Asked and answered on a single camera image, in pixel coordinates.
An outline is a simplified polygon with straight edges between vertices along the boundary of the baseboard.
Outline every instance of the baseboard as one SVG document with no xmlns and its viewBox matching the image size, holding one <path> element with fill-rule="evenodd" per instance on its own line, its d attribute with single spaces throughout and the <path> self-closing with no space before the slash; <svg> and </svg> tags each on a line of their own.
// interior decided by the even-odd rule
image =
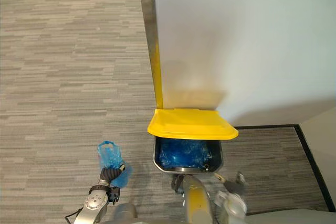
<svg viewBox="0 0 336 224">
<path fill-rule="evenodd" d="M 305 136 L 301 130 L 301 127 L 298 124 L 283 124 L 283 125 L 261 125 L 261 126 L 237 126 L 235 127 L 237 130 L 243 130 L 243 129 L 267 129 L 267 128 L 284 128 L 284 127 L 294 127 L 296 133 L 298 134 L 300 143 L 303 147 L 303 150 L 307 156 L 307 159 L 309 161 L 310 167 L 314 172 L 315 178 L 317 180 L 317 183 L 320 187 L 320 190 L 322 192 L 323 198 L 325 203 L 327 204 L 328 210 L 330 212 L 336 212 L 335 205 L 332 202 L 331 196 L 329 194 L 329 191 L 327 189 L 326 183 L 324 182 L 324 179 L 322 177 L 322 174 L 320 172 L 320 169 L 318 168 L 314 157 L 308 147 L 307 141 L 305 139 Z"/>
</svg>

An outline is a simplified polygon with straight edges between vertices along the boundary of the plastic bag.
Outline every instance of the plastic bag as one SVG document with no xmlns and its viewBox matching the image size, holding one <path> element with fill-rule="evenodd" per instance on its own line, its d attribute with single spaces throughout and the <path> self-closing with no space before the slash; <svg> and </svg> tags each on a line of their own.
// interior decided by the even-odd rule
<svg viewBox="0 0 336 224">
<path fill-rule="evenodd" d="M 113 186 L 125 187 L 133 173 L 133 168 L 121 158 L 120 147 L 113 142 L 104 141 L 98 145 L 98 154 L 101 169 L 118 169 L 122 164 L 125 165 L 126 169 L 111 182 Z"/>
<path fill-rule="evenodd" d="M 203 168 L 212 158 L 204 140 L 163 138 L 159 162 L 164 168 Z"/>
</svg>

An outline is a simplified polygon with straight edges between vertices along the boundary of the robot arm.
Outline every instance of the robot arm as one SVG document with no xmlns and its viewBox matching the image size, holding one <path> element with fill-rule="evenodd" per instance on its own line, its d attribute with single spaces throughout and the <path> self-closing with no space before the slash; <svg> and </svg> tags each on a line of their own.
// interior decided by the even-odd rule
<svg viewBox="0 0 336 224">
<path fill-rule="evenodd" d="M 73 224 L 94 224 L 101 220 L 106 214 L 108 203 L 115 204 L 119 200 L 120 188 L 110 187 L 110 184 L 124 170 L 125 166 L 121 165 L 119 169 L 104 168 L 101 171 L 98 183 L 91 187 L 84 206 L 79 210 Z"/>
</svg>

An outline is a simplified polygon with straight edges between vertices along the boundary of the striped carpet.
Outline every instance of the striped carpet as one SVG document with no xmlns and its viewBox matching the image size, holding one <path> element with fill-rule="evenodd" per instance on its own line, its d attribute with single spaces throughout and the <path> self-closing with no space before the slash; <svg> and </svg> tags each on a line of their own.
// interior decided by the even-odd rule
<svg viewBox="0 0 336 224">
<path fill-rule="evenodd" d="M 65 223 L 97 182 L 104 140 L 134 168 L 120 202 L 140 217 L 182 219 L 146 132 L 155 100 L 140 0 L 0 0 L 0 9 L 0 223 Z M 249 212 L 327 210 L 293 128 L 241 130 L 222 145 L 221 173 L 245 174 Z M 213 199 L 221 185 L 201 179 Z"/>
</svg>

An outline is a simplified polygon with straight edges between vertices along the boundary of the bin lid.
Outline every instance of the bin lid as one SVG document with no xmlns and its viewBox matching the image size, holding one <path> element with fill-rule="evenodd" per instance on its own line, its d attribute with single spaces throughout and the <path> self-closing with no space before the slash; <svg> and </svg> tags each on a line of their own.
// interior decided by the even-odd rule
<svg viewBox="0 0 336 224">
<path fill-rule="evenodd" d="M 231 140 L 238 131 L 218 111 L 199 109 L 156 109 L 147 131 L 167 138 Z"/>
</svg>

